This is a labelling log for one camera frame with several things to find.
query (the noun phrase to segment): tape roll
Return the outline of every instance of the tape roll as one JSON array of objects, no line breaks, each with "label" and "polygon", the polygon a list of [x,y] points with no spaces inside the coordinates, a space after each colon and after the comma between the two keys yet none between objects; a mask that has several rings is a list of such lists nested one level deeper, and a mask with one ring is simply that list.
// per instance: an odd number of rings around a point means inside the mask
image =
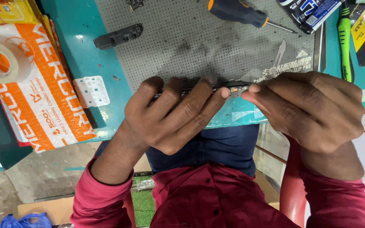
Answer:
[{"label": "tape roll", "polygon": [[11,43],[0,43],[0,54],[9,61],[9,69],[0,68],[0,84],[21,82],[30,74],[30,63],[25,53]]}]

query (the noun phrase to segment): perforated mat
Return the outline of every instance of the perforated mat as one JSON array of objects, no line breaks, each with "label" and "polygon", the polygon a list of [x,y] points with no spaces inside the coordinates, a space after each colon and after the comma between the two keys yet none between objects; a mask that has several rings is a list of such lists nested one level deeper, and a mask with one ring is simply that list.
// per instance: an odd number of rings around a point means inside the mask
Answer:
[{"label": "perforated mat", "polygon": [[248,4],[299,34],[270,25],[258,29],[222,21],[209,13],[207,0],[145,0],[134,12],[124,0],[95,2],[108,33],[143,25],[141,37],[115,47],[132,92],[155,75],[165,82],[180,77],[185,87],[193,86],[203,75],[215,83],[254,81],[272,67],[283,38],[287,48],[281,64],[295,60],[302,50],[313,56],[314,36],[300,31],[275,1]]}]

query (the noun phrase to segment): orange package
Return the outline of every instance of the orange package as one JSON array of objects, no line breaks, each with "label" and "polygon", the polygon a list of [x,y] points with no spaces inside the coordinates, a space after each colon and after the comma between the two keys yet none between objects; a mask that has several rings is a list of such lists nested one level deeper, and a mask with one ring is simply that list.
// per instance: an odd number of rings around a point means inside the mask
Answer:
[{"label": "orange package", "polygon": [[0,43],[4,42],[16,45],[30,62],[30,75],[24,81],[0,84],[0,98],[35,151],[95,137],[43,26],[1,25]]}]

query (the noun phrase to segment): teal table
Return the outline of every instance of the teal table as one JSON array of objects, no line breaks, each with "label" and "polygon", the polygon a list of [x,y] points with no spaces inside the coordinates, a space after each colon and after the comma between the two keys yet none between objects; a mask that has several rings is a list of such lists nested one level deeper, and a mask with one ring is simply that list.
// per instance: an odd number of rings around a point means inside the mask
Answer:
[{"label": "teal table", "polygon": [[[100,51],[93,40],[107,31],[94,0],[41,0],[44,13],[53,19],[58,37],[74,78],[101,75],[111,103],[89,108],[95,120],[97,137],[89,142],[110,139],[124,119],[124,106],[132,95],[114,49]],[[327,68],[325,73],[341,77],[340,46],[336,23],[338,12],[327,20]],[[355,84],[365,89],[365,67],[358,67],[355,49],[350,47],[355,66]],[[266,122],[253,104],[236,98],[228,100],[207,128]]]}]

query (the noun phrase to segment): red shirt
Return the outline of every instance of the red shirt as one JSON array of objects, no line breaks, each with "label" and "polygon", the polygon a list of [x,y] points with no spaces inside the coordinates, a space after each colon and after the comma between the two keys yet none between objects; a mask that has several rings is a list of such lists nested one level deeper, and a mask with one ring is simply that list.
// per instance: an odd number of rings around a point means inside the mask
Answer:
[{"label": "red shirt", "polygon": [[[102,184],[87,165],[75,189],[75,228],[123,228],[131,222],[122,209],[132,175],[115,186]],[[365,185],[302,172],[311,217],[307,228],[365,228]],[[182,167],[153,176],[156,213],[151,228],[298,227],[264,201],[254,177],[221,164]]]}]

